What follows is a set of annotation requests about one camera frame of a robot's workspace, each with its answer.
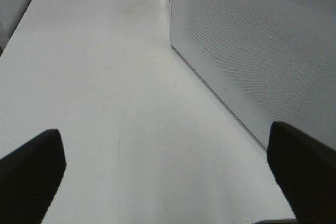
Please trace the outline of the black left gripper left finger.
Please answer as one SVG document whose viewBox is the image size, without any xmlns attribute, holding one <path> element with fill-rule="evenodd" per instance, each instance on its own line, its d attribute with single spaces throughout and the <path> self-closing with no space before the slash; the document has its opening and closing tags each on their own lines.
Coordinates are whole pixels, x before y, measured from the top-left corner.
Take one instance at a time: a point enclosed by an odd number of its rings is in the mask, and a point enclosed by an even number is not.
<svg viewBox="0 0 336 224">
<path fill-rule="evenodd" d="M 42 223 L 63 179 L 58 129 L 48 129 L 1 158 L 1 223 Z"/>
</svg>

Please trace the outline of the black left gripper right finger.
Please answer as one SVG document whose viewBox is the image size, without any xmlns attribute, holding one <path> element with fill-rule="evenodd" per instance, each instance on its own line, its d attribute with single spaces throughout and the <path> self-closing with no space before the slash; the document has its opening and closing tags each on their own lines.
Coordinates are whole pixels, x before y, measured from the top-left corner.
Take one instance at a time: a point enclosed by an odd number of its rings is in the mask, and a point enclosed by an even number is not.
<svg viewBox="0 0 336 224">
<path fill-rule="evenodd" d="M 273 122 L 267 162 L 299 223 L 335 223 L 335 150 Z"/>
</svg>

